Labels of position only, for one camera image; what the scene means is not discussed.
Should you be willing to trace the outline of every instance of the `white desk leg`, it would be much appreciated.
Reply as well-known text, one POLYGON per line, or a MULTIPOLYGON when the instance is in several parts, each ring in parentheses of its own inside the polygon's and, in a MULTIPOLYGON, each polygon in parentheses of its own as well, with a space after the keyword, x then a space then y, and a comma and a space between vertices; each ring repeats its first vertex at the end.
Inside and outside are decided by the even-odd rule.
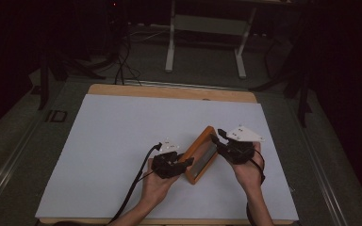
POLYGON ((256 12, 256 8, 252 8, 251 15, 249 17, 249 21, 246 23, 245 30, 243 31, 242 41, 240 43, 240 46, 238 49, 235 50, 235 59, 237 61, 238 74, 239 74, 239 78, 242 78, 242 79, 246 78, 245 67, 243 66, 242 52, 243 52, 243 48, 245 47, 245 43, 249 37, 249 32, 251 30, 252 22, 254 21, 254 17, 255 17, 255 12, 256 12))
POLYGON ((175 0, 172 0, 172 18, 170 19, 170 43, 169 50, 167 51, 166 59, 166 73, 171 73, 173 71, 173 62, 174 62, 174 20, 175 20, 175 0))

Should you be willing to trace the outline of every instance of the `person's left hand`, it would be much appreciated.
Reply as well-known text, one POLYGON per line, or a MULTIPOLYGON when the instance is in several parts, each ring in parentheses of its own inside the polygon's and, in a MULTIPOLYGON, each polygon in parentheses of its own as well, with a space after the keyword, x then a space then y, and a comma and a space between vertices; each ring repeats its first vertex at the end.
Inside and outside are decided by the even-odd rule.
POLYGON ((140 202, 154 208, 160 204, 164 198, 166 198, 170 187, 180 176, 178 175, 169 179, 161 179, 155 172, 152 172, 152 161, 153 158, 148 159, 148 170, 143 173, 143 176, 149 173, 150 175, 143 178, 143 188, 140 202))

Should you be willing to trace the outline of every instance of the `desk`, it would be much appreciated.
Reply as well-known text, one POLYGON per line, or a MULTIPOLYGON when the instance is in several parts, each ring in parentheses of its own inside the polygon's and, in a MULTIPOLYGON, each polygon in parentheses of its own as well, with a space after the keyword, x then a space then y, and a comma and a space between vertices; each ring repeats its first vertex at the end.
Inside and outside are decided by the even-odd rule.
MULTIPOLYGON (((153 145, 170 137, 186 150, 207 125, 229 130, 238 121, 266 138, 263 193, 271 216, 276 223, 297 220, 269 128, 255 102, 253 93, 240 91, 91 86, 36 217, 42 223, 107 223, 153 145)), ((138 201, 140 191, 141 184, 124 211, 138 201)), ((246 224, 241 197, 234 172, 218 157, 195 186, 181 177, 141 224, 246 224)))
POLYGON ((279 0, 237 0, 237 1, 223 1, 224 3, 238 2, 239 4, 253 4, 251 11, 249 12, 249 18, 247 21, 241 20, 227 20, 218 18, 207 18, 190 15, 180 15, 175 12, 175 1, 172 0, 172 11, 170 19, 170 41, 169 49, 166 58, 165 71, 170 73, 173 71, 173 59, 174 59, 174 32, 175 29, 188 30, 188 31, 199 31, 206 33, 217 33, 226 35, 241 36, 240 45, 235 49, 235 59, 237 62, 237 68, 239 78, 245 79, 246 72, 243 65, 242 52, 245 47, 245 43, 248 40, 249 32, 252 27, 252 23, 255 18, 256 6, 259 4, 267 4, 273 6, 289 6, 296 5, 292 4, 289 0, 281 2, 279 0))

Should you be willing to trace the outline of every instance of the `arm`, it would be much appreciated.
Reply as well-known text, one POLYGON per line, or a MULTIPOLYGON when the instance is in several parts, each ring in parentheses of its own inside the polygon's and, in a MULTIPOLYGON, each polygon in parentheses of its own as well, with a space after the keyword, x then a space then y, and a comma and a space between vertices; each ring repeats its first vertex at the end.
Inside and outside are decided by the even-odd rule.
MULTIPOLYGON (((148 171, 145 172, 143 176, 152 172, 152 161, 152 158, 148 160, 148 171)), ((138 204, 107 226, 138 225, 157 205, 164 200, 164 198, 166 198, 167 192, 178 178, 179 176, 170 179, 161 179, 154 172, 143 178, 142 195, 138 204)))
MULTIPOLYGON (((254 145, 255 149, 261 152, 260 143, 254 142, 254 145)), ((263 168, 264 162, 258 153, 255 153, 253 160, 263 168)), ((255 223, 260 226, 273 225, 261 191, 261 176, 258 168, 250 161, 241 165, 231 164, 231 167, 235 172, 238 182, 245 191, 248 206, 255 223)))

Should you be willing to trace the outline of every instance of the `floor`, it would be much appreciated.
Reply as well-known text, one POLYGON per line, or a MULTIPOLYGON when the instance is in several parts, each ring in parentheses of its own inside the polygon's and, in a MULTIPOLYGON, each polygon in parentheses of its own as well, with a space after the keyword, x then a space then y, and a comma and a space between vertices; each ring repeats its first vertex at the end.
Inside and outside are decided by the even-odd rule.
MULTIPOLYGON (((164 71, 168 48, 166 27, 131 27, 131 48, 123 77, 126 85, 188 86, 210 89, 249 90, 270 81, 263 58, 272 44, 252 36, 243 53, 248 78, 238 78, 232 37, 206 39, 194 33, 176 34, 173 72, 164 71)), ((288 52, 273 49, 272 73, 288 52)), ((51 98, 38 111, 39 96, 30 93, 0 121, 0 175, 10 169, 0 186, 0 225, 34 225, 36 209, 51 172, 60 156, 77 111, 94 83, 113 84, 118 64, 97 70, 105 80, 95 80, 69 69, 66 82, 51 79, 51 98), (49 110, 65 110, 65 122, 46 122, 49 110)), ((39 71, 30 78, 39 83, 39 71)), ((256 92, 262 104, 279 158, 287 176, 300 217, 293 225, 362 225, 362 189, 346 159, 335 132, 316 99, 309 92, 311 112, 307 127, 296 118, 297 98, 282 94, 286 84, 256 92)))

